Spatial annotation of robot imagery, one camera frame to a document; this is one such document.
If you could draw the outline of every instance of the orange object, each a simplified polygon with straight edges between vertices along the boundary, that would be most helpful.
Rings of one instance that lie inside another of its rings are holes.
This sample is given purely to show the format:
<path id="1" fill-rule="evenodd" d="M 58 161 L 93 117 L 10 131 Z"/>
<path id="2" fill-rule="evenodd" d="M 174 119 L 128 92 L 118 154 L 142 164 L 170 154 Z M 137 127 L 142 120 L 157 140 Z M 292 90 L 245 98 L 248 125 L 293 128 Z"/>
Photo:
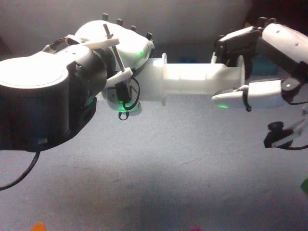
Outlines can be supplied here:
<path id="1" fill-rule="evenodd" d="M 42 222 L 39 222 L 35 226 L 33 226 L 31 231 L 47 231 L 47 229 Z"/>

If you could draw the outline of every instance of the gray fabric surface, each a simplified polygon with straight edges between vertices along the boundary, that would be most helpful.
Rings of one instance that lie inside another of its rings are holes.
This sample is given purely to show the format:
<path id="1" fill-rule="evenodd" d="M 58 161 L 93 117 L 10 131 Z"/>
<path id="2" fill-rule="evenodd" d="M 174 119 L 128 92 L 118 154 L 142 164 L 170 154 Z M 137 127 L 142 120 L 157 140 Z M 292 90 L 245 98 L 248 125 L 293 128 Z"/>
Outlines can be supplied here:
<path id="1" fill-rule="evenodd" d="M 69 142 L 43 152 L 17 186 L 0 192 L 0 230 L 307 230 L 307 151 L 263 148 L 267 124 L 300 107 L 218 109 L 208 96 L 143 103 L 122 122 L 105 102 Z M 307 135 L 295 142 L 306 144 Z M 0 183 L 33 154 L 0 152 Z"/>

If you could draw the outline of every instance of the white circular cap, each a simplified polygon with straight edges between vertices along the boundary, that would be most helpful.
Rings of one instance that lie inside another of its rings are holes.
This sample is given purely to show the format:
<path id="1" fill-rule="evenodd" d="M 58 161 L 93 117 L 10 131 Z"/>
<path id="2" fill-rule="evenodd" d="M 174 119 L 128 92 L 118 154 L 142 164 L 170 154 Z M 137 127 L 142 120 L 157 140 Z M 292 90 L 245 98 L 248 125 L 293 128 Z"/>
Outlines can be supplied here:
<path id="1" fill-rule="evenodd" d="M 0 84 L 11 88 L 44 88 L 62 82 L 68 71 L 57 56 L 39 52 L 0 62 Z"/>

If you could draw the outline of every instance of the gray table surface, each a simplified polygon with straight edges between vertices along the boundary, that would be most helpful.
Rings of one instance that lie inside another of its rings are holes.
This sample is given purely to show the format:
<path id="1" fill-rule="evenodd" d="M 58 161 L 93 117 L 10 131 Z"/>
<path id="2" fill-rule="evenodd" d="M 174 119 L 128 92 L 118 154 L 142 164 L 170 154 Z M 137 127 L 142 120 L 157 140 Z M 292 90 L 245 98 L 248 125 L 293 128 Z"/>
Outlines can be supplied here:
<path id="1" fill-rule="evenodd" d="M 307 151 L 265 149 L 267 124 L 300 119 L 300 107 L 218 109 L 209 96 L 143 103 L 122 122 L 99 102 L 72 140 L 45 151 L 17 186 L 0 192 L 0 230 L 308 230 Z M 306 144 L 307 135 L 295 142 Z M 0 152 L 0 183 L 33 154 Z"/>

